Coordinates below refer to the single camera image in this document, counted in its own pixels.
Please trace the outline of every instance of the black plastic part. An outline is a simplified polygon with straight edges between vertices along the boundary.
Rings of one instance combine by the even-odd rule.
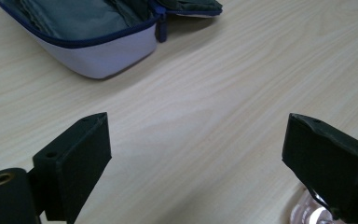
[[[0,224],[38,224],[27,173],[20,168],[0,171]]]
[[[106,113],[79,120],[34,155],[47,219],[74,223],[110,159]]]
[[[282,159],[334,218],[358,223],[358,140],[318,119],[290,114]]]

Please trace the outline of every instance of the white pencil case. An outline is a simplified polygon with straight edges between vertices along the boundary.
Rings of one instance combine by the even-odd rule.
[[[105,78],[166,40],[168,14],[213,17],[215,0],[0,0],[0,7],[58,61],[80,75]]]

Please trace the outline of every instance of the wooden table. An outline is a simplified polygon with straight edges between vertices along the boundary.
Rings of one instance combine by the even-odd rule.
[[[0,8],[0,170],[107,112],[113,159],[76,223],[288,223],[289,113],[358,139],[358,0],[221,0],[170,17],[168,41],[119,76],[82,77]]]

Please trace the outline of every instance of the screw hole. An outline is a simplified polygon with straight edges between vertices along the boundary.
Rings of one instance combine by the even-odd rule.
[[[0,174],[0,186],[6,184],[13,178],[14,178],[14,174],[12,174],[12,173]]]
[[[46,154],[46,157],[48,158],[54,158],[57,156],[57,152],[49,152],[48,154]]]

